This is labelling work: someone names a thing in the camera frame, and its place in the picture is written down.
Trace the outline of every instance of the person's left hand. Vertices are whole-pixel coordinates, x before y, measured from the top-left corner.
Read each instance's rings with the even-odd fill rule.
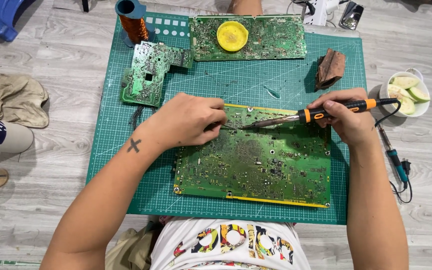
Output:
[[[145,129],[164,150],[202,145],[218,137],[227,121],[224,100],[178,93],[134,132]]]

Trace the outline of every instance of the forearm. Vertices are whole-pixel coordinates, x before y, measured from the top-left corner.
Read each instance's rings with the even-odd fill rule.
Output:
[[[407,269],[406,234],[377,141],[350,147],[348,241],[355,269]]]
[[[138,128],[70,205],[50,248],[64,253],[105,251],[142,175],[161,153],[158,144],[145,136],[145,129]]]
[[[237,15],[262,15],[261,0],[232,0],[228,12]]]

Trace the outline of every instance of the circuit board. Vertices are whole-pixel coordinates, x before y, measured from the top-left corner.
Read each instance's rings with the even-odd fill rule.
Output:
[[[191,50],[142,41],[134,47],[131,68],[124,69],[120,99],[159,107],[164,76],[171,65],[192,68]]]
[[[285,123],[240,126],[296,111],[226,104],[229,129],[201,146],[181,147],[174,192],[260,202],[330,206],[331,127]]]
[[[225,21],[237,21],[248,30],[242,49],[231,52],[219,45],[216,34]],[[189,33],[196,61],[304,58],[307,52],[300,15],[189,17]]]

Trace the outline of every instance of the beige rag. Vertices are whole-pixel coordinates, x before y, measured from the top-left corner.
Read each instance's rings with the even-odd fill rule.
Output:
[[[0,73],[0,120],[28,127],[44,128],[49,117],[41,108],[47,91],[27,75]]]
[[[147,232],[126,230],[117,240],[116,246],[106,254],[105,270],[149,270],[151,252],[162,228]]]

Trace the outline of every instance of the smartphone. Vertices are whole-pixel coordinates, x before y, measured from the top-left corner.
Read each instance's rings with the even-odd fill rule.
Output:
[[[355,30],[360,21],[364,8],[355,2],[349,2],[344,9],[339,26],[345,29]]]

